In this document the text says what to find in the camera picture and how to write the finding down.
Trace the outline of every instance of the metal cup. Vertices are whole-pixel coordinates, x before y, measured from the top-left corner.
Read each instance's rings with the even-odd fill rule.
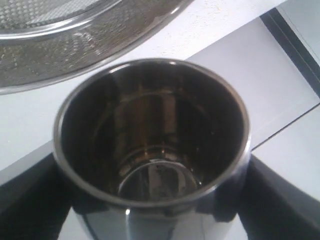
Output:
[[[104,70],[64,101],[57,165],[95,240],[220,240],[250,157],[243,101],[193,63],[143,59]]]

